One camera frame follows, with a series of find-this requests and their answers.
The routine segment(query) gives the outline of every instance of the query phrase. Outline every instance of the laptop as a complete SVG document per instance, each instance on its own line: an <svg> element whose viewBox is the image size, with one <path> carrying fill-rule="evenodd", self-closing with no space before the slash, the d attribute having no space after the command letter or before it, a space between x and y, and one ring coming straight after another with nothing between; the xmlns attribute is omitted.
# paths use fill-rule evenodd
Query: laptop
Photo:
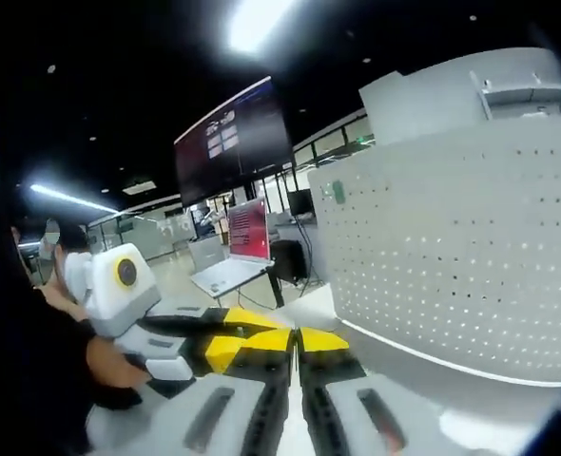
<svg viewBox="0 0 561 456"><path fill-rule="evenodd" d="M230 257L191 277L215 299L262 276L274 265L270 259L265 200L258 198L234 206L228 210L227 218Z"/></svg>

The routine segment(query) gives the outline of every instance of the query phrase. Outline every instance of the large display screen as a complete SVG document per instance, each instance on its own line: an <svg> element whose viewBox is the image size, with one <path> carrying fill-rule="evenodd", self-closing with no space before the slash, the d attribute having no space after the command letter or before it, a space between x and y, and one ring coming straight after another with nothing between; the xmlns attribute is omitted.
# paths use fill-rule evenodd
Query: large display screen
<svg viewBox="0 0 561 456"><path fill-rule="evenodd" d="M228 210L230 254L270 259L265 202L254 199Z"/></svg>
<svg viewBox="0 0 561 456"><path fill-rule="evenodd" d="M273 174L292 147L270 78L250 86L175 141L184 206Z"/></svg>

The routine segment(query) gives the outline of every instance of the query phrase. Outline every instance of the hand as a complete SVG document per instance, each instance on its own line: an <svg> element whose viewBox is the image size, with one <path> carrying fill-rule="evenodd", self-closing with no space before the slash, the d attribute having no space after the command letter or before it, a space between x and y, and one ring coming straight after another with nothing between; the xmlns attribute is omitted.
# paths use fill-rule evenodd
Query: hand
<svg viewBox="0 0 561 456"><path fill-rule="evenodd" d="M46 302L54 309L69 314L76 321L82 321L87 318L84 309L71 302L71 300L69 300L68 298L64 297L63 294L55 287L44 285L41 287L36 287L36 289L44 294Z"/></svg>

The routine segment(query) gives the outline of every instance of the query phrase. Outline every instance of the ceiling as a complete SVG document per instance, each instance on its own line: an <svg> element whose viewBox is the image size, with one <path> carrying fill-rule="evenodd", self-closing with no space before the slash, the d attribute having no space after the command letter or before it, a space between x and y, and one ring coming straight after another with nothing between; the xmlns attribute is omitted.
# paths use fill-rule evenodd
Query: ceiling
<svg viewBox="0 0 561 456"><path fill-rule="evenodd" d="M361 108L358 89L390 71L537 43L529 17L493 2L301 0L247 58L226 46L238 3L0 2L0 184L14 215L105 214L33 195L36 181L117 209L178 193L173 140L268 74L298 143ZM122 192L148 180L157 188Z"/></svg>

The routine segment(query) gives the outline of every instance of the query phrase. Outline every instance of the black speaker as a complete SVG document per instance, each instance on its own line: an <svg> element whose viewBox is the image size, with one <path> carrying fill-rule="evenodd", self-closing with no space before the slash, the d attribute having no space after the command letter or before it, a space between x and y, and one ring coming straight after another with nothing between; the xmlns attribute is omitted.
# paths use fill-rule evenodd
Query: black speaker
<svg viewBox="0 0 561 456"><path fill-rule="evenodd" d="M306 278L306 260L301 244L296 240L277 240L270 244L270 256L274 259L274 274L286 282L298 283Z"/></svg>

